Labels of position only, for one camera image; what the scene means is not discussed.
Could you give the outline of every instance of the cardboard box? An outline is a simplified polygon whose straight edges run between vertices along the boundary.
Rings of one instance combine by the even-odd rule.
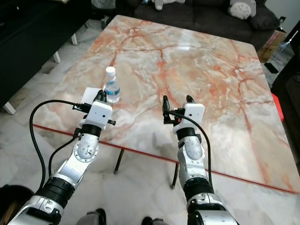
[[[284,30],[275,30],[273,35],[269,38],[266,45],[278,46],[285,39],[286,32]]]
[[[265,44],[261,50],[258,51],[257,55],[260,62],[267,62],[272,54],[278,49],[278,46]]]

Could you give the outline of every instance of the black table leg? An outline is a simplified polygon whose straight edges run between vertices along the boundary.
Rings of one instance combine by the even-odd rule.
[[[174,178],[173,178],[173,183],[172,183],[172,185],[171,185],[171,188],[172,188],[172,189],[175,188],[176,180],[177,180],[177,177],[178,177],[178,169],[179,169],[179,164],[176,163],[176,166],[175,166],[175,173],[174,173]]]
[[[116,164],[116,168],[114,169],[114,172],[113,172],[114,174],[118,173],[118,169],[119,169],[122,157],[123,157],[123,153],[124,153],[124,149],[121,149],[121,152],[119,154],[119,158],[118,158],[118,161],[117,161],[117,164]]]

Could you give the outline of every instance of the robotic arm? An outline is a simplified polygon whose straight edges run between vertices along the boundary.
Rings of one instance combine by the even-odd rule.
[[[87,113],[80,122],[80,137],[69,159],[50,176],[43,188],[32,196],[9,225],[57,225],[64,208],[81,179],[99,154],[98,141],[110,120],[112,107],[106,103],[106,92],[100,90],[92,105],[77,104],[73,109]]]
[[[220,198],[214,194],[211,179],[204,168],[205,152],[201,136],[195,133],[196,125],[182,117],[200,123],[204,106],[187,96],[183,108],[170,111],[167,96],[163,97],[164,124],[173,124],[173,133],[178,138],[179,179],[187,200],[188,225],[237,225]]]

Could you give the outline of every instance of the electric outlet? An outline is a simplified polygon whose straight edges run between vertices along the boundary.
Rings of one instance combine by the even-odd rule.
[[[285,21],[285,19],[286,19],[285,16],[281,16],[281,17],[279,18],[280,23],[283,23],[283,22]]]

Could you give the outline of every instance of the white furniture leg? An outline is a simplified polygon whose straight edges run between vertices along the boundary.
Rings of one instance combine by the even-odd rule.
[[[54,53],[53,58],[56,63],[60,63],[60,55],[58,55],[58,52]]]
[[[76,34],[73,34],[73,35],[71,36],[71,39],[72,39],[72,44],[73,44],[73,45],[77,45]]]
[[[11,115],[15,114],[15,109],[11,106],[9,102],[6,102],[6,104],[3,106],[3,108]]]

